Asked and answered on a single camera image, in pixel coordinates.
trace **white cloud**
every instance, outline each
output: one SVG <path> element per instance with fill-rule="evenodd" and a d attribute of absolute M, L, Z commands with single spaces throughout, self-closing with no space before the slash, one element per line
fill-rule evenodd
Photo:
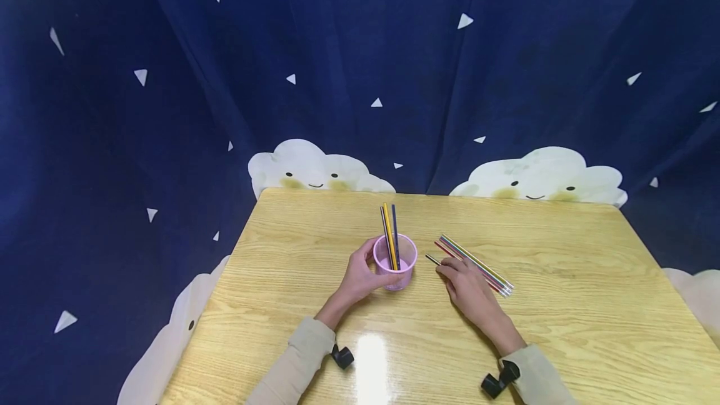
<path fill-rule="evenodd" d="M 360 160 L 327 155 L 304 139 L 288 139 L 272 153 L 255 154 L 247 171 L 256 197 L 265 188 L 395 192 L 392 184 L 370 174 Z"/>
<path fill-rule="evenodd" d="M 598 202 L 622 206 L 622 174 L 608 166 L 586 166 L 583 155 L 564 147 L 544 147 L 519 159 L 482 164 L 450 196 Z"/>
<path fill-rule="evenodd" d="M 663 271 L 720 348 L 720 271 L 710 269 L 695 276 L 669 267 Z"/>
<path fill-rule="evenodd" d="M 223 258 L 210 274 L 198 274 L 175 300 L 170 322 L 152 340 L 132 368 L 117 397 L 117 405 L 157 404 L 196 328 L 205 303 L 228 263 Z"/>

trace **hand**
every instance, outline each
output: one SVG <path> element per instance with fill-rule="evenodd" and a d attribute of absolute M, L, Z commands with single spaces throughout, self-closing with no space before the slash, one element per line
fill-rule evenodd
<path fill-rule="evenodd" d="M 381 286 L 392 285 L 401 280 L 399 274 L 376 274 L 370 271 L 368 262 L 373 259 L 373 246 L 380 236 L 368 239 L 350 255 L 345 277 L 337 291 L 330 296 L 316 319 L 335 330 L 347 310 Z"/>
<path fill-rule="evenodd" d="M 480 269 L 469 259 L 446 258 L 435 271 L 445 277 L 450 300 L 487 336 L 501 357 L 526 347 Z"/>

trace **beige sleeve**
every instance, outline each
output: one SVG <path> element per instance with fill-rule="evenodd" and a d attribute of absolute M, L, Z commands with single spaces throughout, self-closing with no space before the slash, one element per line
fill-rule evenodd
<path fill-rule="evenodd" d="M 520 368 L 520 378 L 513 382 L 522 401 L 528 405 L 576 405 L 578 402 L 565 387 L 562 378 L 540 348 L 530 344 L 507 357 Z"/>
<path fill-rule="evenodd" d="M 250 393 L 246 405 L 297 404 L 333 345 L 334 331 L 320 321 L 303 319 L 285 352 Z"/>

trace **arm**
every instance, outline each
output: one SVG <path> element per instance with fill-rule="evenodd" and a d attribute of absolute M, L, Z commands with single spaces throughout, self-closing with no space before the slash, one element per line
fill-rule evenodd
<path fill-rule="evenodd" d="M 525 343 L 478 268 L 468 260 L 446 258 L 436 271 L 446 278 L 451 301 L 491 340 L 501 362 L 508 359 L 520 368 L 520 378 L 513 384 L 522 401 L 532 405 L 578 403 L 540 348 Z"/>
<path fill-rule="evenodd" d="M 378 276 L 370 271 L 373 244 L 368 239 L 350 255 L 340 287 L 314 319 L 306 317 L 290 337 L 287 349 L 247 398 L 246 405 L 295 405 L 313 380 L 323 358 L 335 344 L 335 328 L 355 302 L 375 289 L 396 283 L 395 274 Z"/>

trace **blue pencil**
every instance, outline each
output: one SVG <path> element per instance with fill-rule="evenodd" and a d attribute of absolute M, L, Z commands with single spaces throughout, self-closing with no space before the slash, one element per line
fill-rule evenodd
<path fill-rule="evenodd" d="M 401 247 L 398 244 L 398 217 L 395 216 L 395 204 L 392 205 L 392 228 L 395 230 L 392 235 L 395 240 L 395 255 L 397 255 L 397 268 L 401 268 Z"/>
<path fill-rule="evenodd" d="M 380 207 L 380 217 L 382 217 L 382 228 L 385 230 L 385 244 L 387 244 L 387 266 L 389 269 L 393 268 L 393 262 L 390 261 L 390 257 L 392 257 L 392 252 L 390 251 L 390 238 L 392 233 L 390 233 L 390 229 L 388 229 L 388 225 L 385 224 L 387 221 L 385 220 L 385 210 L 381 206 Z"/>

